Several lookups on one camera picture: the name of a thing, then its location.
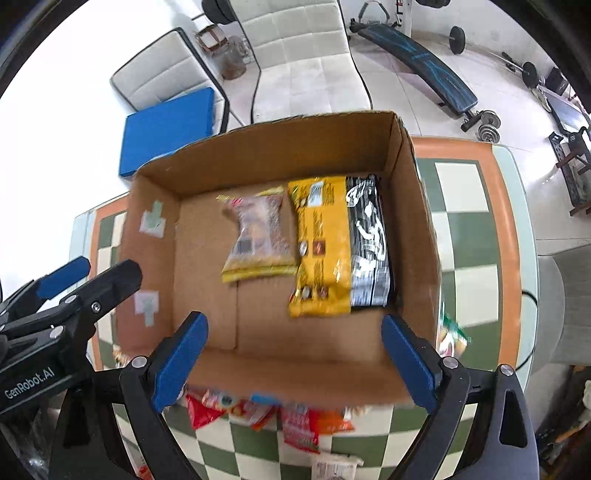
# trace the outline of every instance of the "cardboard box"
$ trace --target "cardboard box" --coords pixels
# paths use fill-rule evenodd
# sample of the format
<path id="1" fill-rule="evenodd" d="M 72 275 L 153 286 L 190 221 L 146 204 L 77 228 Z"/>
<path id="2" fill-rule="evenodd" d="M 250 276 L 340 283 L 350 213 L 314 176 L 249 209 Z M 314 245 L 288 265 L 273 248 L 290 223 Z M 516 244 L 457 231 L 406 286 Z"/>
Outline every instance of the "cardboard box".
<path id="1" fill-rule="evenodd" d="M 388 309 L 293 319 L 287 305 L 295 277 L 233 284 L 220 279 L 238 228 L 223 214 L 219 194 L 255 193 L 314 176 L 369 173 L 382 179 L 398 291 L 393 308 L 418 336 L 434 342 L 439 259 L 413 146 L 396 114 L 358 112 L 251 125 L 188 145 L 138 170 L 120 258 L 138 262 L 144 280 L 142 290 L 117 309 L 123 352 L 148 355 L 197 310 L 207 316 L 210 335 L 189 377 L 191 385 L 321 407 L 407 402 L 381 342 Z M 295 244 L 287 197 L 281 216 L 285 237 Z M 141 313 L 138 304 L 150 295 L 157 298 L 152 308 L 157 312 Z"/>

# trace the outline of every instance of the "table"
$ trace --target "table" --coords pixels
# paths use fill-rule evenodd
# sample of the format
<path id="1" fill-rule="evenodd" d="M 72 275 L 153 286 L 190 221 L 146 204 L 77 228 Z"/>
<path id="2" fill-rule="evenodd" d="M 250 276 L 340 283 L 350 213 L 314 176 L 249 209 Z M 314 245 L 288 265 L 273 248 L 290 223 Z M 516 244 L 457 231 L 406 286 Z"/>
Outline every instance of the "table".
<path id="1" fill-rule="evenodd" d="M 524 363 L 518 376 L 525 388 L 531 368 L 527 357 L 535 342 L 538 272 L 525 192 L 513 156 L 505 147 L 478 142 L 416 137 L 413 143 L 437 233 L 444 308 L 472 337 L 462 362 L 483 369 L 494 369 L 498 362 Z M 125 207 L 122 196 L 76 218 L 70 255 L 88 256 L 91 275 L 117 262 Z M 92 340 L 98 368 L 115 366 L 116 343 L 110 314 L 98 322 Z M 115 410 L 126 444 L 132 455 L 138 455 L 125 409 Z M 466 407 L 440 478 L 453 472 L 475 410 Z M 194 432 L 186 408 L 174 406 L 165 417 L 204 480 L 310 478 L 309 459 L 283 444 L 276 420 L 259 433 L 227 418 Z M 354 419 L 356 432 L 323 436 L 320 445 L 364 459 L 359 480 L 385 480 L 425 417 L 422 408 L 375 406 Z"/>

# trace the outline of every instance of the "blue gripper pad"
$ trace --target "blue gripper pad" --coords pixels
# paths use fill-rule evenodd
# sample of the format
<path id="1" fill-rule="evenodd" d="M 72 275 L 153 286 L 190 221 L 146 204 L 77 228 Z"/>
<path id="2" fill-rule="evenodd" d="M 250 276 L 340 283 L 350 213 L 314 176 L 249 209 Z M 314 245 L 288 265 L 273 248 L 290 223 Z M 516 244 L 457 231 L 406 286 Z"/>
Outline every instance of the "blue gripper pad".
<path id="1" fill-rule="evenodd" d="M 207 317 L 203 313 L 192 312 L 168 340 L 176 345 L 154 378 L 152 406 L 158 413 L 177 401 L 178 394 L 207 342 L 208 334 Z"/>
<path id="2" fill-rule="evenodd" d="M 382 320 L 382 343 L 413 401 L 431 414 L 437 407 L 435 379 L 403 329 L 390 315 Z"/>
<path id="3" fill-rule="evenodd" d="M 85 257 L 78 257 L 39 279 L 37 297 L 49 300 L 71 287 L 77 281 L 88 276 L 90 262 Z"/>

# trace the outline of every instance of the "blue foam block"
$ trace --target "blue foam block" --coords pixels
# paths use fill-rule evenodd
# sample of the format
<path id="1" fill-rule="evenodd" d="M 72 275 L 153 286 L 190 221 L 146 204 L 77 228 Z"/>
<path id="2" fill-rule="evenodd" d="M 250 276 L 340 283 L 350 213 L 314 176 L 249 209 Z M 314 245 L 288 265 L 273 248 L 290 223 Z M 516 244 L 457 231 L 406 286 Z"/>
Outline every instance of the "blue foam block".
<path id="1" fill-rule="evenodd" d="M 90 262 L 85 257 L 78 257 L 58 268 L 39 281 L 37 296 L 40 299 L 52 299 L 85 278 L 90 272 Z"/>
<path id="2" fill-rule="evenodd" d="M 119 175 L 129 177 L 155 157 L 210 137 L 213 99 L 213 89 L 208 87 L 127 117 Z"/>
<path id="3" fill-rule="evenodd" d="M 390 315 L 382 320 L 382 343 L 390 360 L 398 368 L 413 401 L 431 414 L 437 407 L 435 379 Z"/>
<path id="4" fill-rule="evenodd" d="M 199 313 L 156 376 L 152 406 L 158 413 L 177 401 L 179 392 L 207 342 L 208 334 L 207 318 Z"/>

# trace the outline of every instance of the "yellow package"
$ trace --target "yellow package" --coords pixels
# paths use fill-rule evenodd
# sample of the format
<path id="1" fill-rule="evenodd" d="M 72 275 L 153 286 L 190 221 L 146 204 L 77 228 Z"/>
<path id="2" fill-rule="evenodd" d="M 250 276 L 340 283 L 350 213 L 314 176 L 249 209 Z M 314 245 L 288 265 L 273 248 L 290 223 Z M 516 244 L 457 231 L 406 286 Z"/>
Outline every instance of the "yellow package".
<path id="1" fill-rule="evenodd" d="M 376 178 L 292 181 L 301 257 L 290 315 L 339 315 L 385 306 L 391 285 Z"/>
<path id="2" fill-rule="evenodd" d="M 296 273 L 295 256 L 281 234 L 279 208 L 283 193 L 283 187 L 277 187 L 251 197 L 217 197 L 240 224 L 240 235 L 223 267 L 222 281 Z"/>

